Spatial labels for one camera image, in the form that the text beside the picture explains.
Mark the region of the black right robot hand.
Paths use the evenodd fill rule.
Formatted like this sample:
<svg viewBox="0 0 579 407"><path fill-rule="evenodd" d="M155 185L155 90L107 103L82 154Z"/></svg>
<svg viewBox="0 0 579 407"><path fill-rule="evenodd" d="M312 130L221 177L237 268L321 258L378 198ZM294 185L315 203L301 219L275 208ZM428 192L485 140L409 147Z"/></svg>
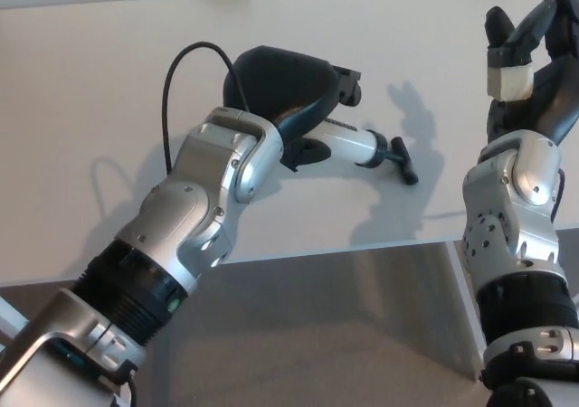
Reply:
<svg viewBox="0 0 579 407"><path fill-rule="evenodd" d="M487 11L485 33L494 69L531 62L541 41L551 59L534 73L527 99L493 99L487 140L524 129L559 145L578 120L578 0L543 0L519 25L494 6Z"/></svg>

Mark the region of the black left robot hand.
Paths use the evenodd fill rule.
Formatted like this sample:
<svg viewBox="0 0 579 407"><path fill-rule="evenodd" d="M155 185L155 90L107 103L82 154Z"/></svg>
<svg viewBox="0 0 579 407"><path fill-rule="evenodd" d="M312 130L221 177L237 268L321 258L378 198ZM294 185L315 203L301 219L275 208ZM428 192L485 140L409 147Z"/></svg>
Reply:
<svg viewBox="0 0 579 407"><path fill-rule="evenodd" d="M283 141L281 163L296 172L331 156L331 148L309 137L337 105L361 100L361 73L306 54L270 46L242 53L234 75L223 82L223 105L268 120Z"/></svg>

